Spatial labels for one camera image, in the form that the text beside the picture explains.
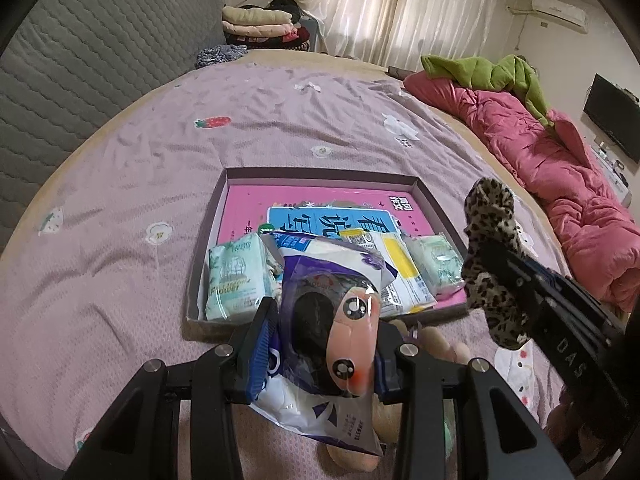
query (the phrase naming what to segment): white curtain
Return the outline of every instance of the white curtain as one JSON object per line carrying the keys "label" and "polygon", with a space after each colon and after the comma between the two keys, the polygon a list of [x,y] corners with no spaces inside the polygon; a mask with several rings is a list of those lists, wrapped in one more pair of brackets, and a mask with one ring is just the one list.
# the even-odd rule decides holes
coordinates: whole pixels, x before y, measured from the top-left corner
{"label": "white curtain", "polygon": [[420,69],[420,56],[476,56],[496,0],[298,0],[329,54]]}

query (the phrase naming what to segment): leopard print sock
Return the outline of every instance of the leopard print sock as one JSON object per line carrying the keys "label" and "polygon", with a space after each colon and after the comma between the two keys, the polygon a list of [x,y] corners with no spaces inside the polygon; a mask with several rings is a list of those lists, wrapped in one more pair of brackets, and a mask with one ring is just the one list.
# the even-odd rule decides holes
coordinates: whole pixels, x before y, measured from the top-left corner
{"label": "leopard print sock", "polygon": [[527,315],[517,307],[513,295],[487,272],[478,257],[483,241],[496,240],[524,256],[513,218],[513,195],[493,178],[478,180],[465,200],[469,248],[462,266],[471,308],[482,308],[491,338],[501,347],[517,350],[529,339],[524,330]]}

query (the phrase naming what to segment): television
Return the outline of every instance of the television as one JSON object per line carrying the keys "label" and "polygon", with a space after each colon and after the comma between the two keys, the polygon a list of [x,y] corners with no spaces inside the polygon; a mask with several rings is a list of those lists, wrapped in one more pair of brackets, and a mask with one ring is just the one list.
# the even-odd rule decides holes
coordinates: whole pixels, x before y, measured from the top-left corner
{"label": "television", "polygon": [[630,95],[596,74],[584,113],[633,161],[640,161],[640,107]]}

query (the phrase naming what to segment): bed sheet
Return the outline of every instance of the bed sheet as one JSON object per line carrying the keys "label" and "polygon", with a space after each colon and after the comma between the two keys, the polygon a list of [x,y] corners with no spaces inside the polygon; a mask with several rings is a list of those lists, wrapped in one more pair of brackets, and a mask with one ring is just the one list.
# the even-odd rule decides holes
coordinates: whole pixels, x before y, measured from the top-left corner
{"label": "bed sheet", "polygon": [[[0,257],[0,411],[52,465],[70,463],[76,440],[144,361],[171,365],[209,348],[181,338],[180,314],[200,221],[224,167],[417,175],[463,237],[468,190],[480,176],[499,176],[520,197],[516,218],[540,261],[568,272],[530,196],[479,155],[459,125],[381,68],[318,54],[256,54],[191,72],[102,127],[42,187]],[[383,114],[414,128],[418,140],[400,144]],[[322,158],[318,146],[329,148]],[[59,228],[40,232],[54,211]],[[159,222],[170,231],[151,243],[149,228]],[[493,362],[482,312],[443,330]],[[537,349],[534,369],[533,400],[544,421],[561,383]],[[245,478],[338,475],[316,442],[249,409],[234,415]],[[180,456],[186,478],[185,439]],[[369,478],[389,478],[392,460]]]}

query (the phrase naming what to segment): red strawberry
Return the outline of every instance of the red strawberry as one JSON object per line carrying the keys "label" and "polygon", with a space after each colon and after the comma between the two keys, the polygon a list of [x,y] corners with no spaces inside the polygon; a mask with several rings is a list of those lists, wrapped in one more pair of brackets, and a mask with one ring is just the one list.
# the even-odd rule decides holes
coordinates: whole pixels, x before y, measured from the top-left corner
{"label": "red strawberry", "polygon": [[208,119],[197,119],[195,121],[196,128],[218,128],[226,126],[231,122],[229,117],[210,117]]}

